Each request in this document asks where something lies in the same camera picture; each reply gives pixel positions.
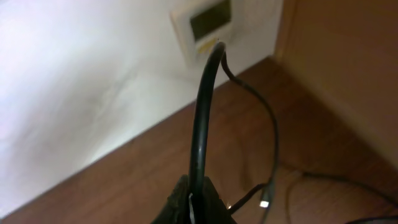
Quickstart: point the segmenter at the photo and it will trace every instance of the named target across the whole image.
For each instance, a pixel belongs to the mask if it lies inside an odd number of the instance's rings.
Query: white wall
[[[203,65],[186,68],[169,19],[182,2],[0,4],[0,216],[196,97]],[[235,73],[273,52],[281,4],[228,46]]]

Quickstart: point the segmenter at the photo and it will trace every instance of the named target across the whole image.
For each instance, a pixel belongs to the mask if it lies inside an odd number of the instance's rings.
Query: brown floor
[[[341,121],[271,60],[240,74],[275,109],[284,163],[339,174],[398,197],[398,174]],[[188,172],[194,105],[189,105],[43,196],[12,213],[12,223],[149,223],[176,181]],[[266,180],[272,164],[272,129],[264,108],[240,87],[226,83],[214,95],[206,174],[225,204],[235,203]],[[279,169],[277,198],[268,223],[286,223],[285,190],[296,172]],[[234,215],[258,223],[258,197]],[[357,187],[304,180],[290,197],[293,224],[344,223],[397,213]]]

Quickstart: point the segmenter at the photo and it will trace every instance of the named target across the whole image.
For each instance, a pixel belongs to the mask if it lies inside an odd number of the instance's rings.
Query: thermostat
[[[218,41],[230,42],[242,21],[242,0],[195,0],[171,13],[188,64],[207,58]]]

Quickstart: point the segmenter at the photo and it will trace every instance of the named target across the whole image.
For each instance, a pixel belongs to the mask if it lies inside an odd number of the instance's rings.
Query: digital display
[[[225,0],[191,18],[195,41],[231,22],[231,1]]]

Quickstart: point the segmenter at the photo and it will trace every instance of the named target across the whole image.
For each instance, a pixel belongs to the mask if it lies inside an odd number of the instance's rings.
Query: wall
[[[398,168],[398,1],[285,4],[278,61]]]
[[[185,66],[169,19],[183,2],[0,5],[0,215],[195,99],[203,65]],[[273,52],[280,10],[228,46],[235,73]]]

